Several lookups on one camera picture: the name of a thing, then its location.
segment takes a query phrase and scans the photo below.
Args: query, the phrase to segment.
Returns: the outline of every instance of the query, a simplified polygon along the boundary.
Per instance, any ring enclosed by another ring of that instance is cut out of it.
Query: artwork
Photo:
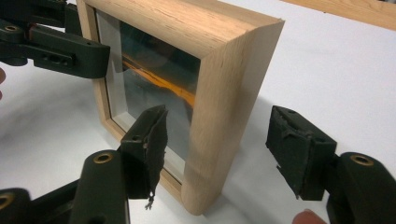
[[[166,105],[168,146],[186,160],[200,60],[125,22],[120,38],[128,112]]]
[[[221,193],[283,21],[219,1],[77,0],[86,38],[111,47],[93,82],[101,121],[121,140],[165,104],[160,183],[192,214]]]

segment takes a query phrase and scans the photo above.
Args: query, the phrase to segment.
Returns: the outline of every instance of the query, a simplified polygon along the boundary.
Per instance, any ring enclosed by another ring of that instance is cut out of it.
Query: brass rivet
[[[102,163],[111,161],[112,159],[113,159],[113,155],[111,153],[104,152],[104,153],[101,153],[101,154],[95,156],[95,158],[93,158],[93,162],[95,162],[97,164],[102,164]]]
[[[10,192],[0,194],[0,210],[9,206],[14,201],[14,197]]]
[[[350,156],[350,159],[352,159],[354,162],[360,165],[365,165],[365,166],[372,166],[374,165],[374,162],[370,159],[368,159],[365,156],[362,155],[352,155]]]
[[[7,31],[16,31],[16,30],[18,30],[18,27],[16,27],[16,26],[6,26],[5,29]]]

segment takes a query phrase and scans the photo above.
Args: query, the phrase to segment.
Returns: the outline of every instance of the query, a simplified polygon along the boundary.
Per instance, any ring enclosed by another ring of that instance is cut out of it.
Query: fingertip
[[[326,222],[311,210],[305,209],[294,217],[292,224],[326,224]]]
[[[6,79],[6,72],[0,68],[0,83],[2,83]]]

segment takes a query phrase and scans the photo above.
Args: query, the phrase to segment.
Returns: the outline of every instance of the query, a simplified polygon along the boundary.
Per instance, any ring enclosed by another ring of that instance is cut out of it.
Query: frame molding
[[[396,4],[379,0],[282,0],[396,31]]]
[[[194,215],[221,194],[284,22],[213,0],[77,0],[83,35],[99,40],[94,9],[201,60],[183,184],[166,170],[161,184]],[[106,80],[94,80],[100,119],[111,118]]]

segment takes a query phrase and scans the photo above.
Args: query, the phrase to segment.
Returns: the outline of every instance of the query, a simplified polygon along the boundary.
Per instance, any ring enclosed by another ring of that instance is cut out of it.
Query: white surface
[[[280,1],[227,0],[286,21],[222,196],[194,217],[161,187],[153,210],[130,202],[132,223],[291,223],[323,203],[296,201],[265,147],[272,105],[298,111],[396,176],[396,32]],[[0,189],[32,198],[79,177],[86,157],[119,144],[101,126],[89,80],[9,67],[0,85]]]

